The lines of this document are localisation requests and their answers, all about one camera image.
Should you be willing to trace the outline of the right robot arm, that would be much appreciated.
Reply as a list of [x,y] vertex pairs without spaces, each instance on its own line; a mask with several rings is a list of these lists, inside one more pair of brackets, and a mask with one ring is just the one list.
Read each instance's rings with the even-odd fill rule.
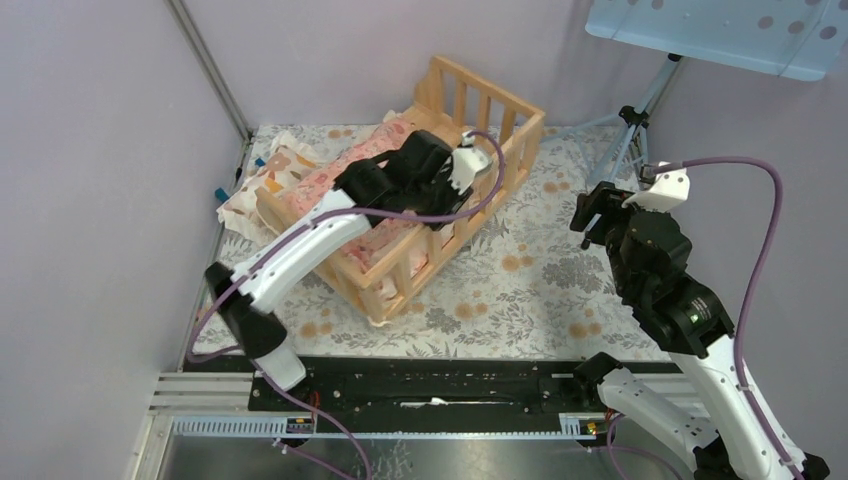
[[824,479],[826,462],[790,439],[748,376],[740,324],[687,271],[692,244],[671,210],[689,187],[681,167],[658,170],[640,192],[602,181],[578,196],[570,227],[583,234],[583,248],[605,250],[618,297],[686,376],[706,416],[678,407],[606,353],[576,368],[575,402],[637,423],[698,479]]

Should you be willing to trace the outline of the wooden pet bed frame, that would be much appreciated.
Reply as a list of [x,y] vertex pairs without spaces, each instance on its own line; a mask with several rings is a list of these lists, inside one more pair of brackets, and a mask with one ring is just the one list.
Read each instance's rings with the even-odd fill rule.
[[413,102],[364,144],[282,198],[257,195],[278,238],[246,265],[242,292],[278,306],[314,272],[368,321],[399,313],[527,180],[541,108],[444,56]]

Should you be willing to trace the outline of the pink patterned bed cushion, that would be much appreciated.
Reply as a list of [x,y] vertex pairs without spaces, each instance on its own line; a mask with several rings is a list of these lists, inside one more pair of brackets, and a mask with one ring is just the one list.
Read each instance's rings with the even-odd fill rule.
[[400,147],[415,130],[423,129],[392,116],[285,194],[283,201],[298,220],[274,243],[274,255],[265,263],[265,269],[284,278],[298,278],[339,254],[348,270],[366,275],[380,250],[412,224],[397,219],[369,222],[352,208],[346,194],[332,189],[334,180],[350,163]]

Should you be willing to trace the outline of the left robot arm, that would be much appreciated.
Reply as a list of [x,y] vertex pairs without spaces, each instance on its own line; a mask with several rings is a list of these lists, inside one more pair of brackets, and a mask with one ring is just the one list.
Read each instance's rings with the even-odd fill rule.
[[487,132],[468,131],[451,147],[416,130],[401,147],[347,165],[307,214],[252,259],[233,269],[210,265],[205,276],[214,302],[202,320],[218,314],[238,349],[272,386],[272,398],[285,410],[299,410],[311,387],[274,314],[279,301],[344,244],[385,219],[438,232],[482,212],[505,173],[502,148]]

